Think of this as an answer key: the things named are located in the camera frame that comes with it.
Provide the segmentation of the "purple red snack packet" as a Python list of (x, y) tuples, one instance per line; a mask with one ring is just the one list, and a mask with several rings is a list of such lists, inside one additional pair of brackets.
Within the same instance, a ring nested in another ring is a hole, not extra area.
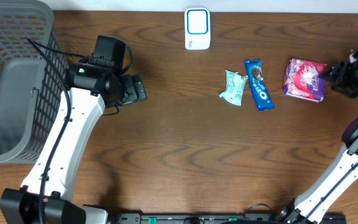
[(293, 58), (289, 61), (283, 81), (283, 94), (319, 103), (324, 99), (325, 80), (319, 77), (327, 65)]

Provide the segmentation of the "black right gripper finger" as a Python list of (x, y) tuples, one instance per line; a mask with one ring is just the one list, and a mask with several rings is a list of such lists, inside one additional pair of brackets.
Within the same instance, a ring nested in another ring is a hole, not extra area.
[(334, 82), (332, 85), (332, 90), (337, 91), (338, 93), (347, 92), (346, 86), (342, 82)]
[(337, 65), (327, 68), (324, 72), (318, 75), (320, 79), (328, 82), (335, 82), (343, 74), (344, 62), (339, 62)]

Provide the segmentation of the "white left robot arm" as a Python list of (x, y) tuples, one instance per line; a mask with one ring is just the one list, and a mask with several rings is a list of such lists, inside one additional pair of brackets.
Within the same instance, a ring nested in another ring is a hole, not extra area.
[(105, 208), (72, 203), (75, 178), (90, 134), (106, 108), (145, 100), (139, 75), (121, 67), (75, 62), (66, 70), (58, 114), (42, 152), (20, 189), (5, 189), (7, 223), (111, 223)]

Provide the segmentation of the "blue Oreo cookie packet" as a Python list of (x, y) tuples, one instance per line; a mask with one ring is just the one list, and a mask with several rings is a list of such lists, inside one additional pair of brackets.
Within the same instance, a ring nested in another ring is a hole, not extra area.
[(244, 60), (247, 75), (249, 77), (250, 90), (259, 111), (272, 110), (274, 104), (264, 85), (261, 60)]

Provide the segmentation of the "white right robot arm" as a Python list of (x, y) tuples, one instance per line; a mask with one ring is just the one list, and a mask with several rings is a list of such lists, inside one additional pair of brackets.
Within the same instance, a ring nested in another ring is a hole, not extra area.
[[(334, 90), (351, 98), (358, 96), (358, 58), (351, 57), (332, 68), (303, 63), (295, 82), (319, 80), (333, 83)], [(320, 223), (326, 210), (358, 179), (358, 117), (342, 135), (343, 145), (333, 163), (303, 194), (275, 217), (284, 223)]]

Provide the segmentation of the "mint green snack packet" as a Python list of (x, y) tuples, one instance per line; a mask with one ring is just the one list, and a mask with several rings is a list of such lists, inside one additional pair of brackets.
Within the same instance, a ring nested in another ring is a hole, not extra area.
[(232, 105), (241, 106), (247, 80), (247, 75), (243, 76), (239, 74), (239, 72), (226, 70), (226, 89), (219, 95), (219, 97), (224, 98)]

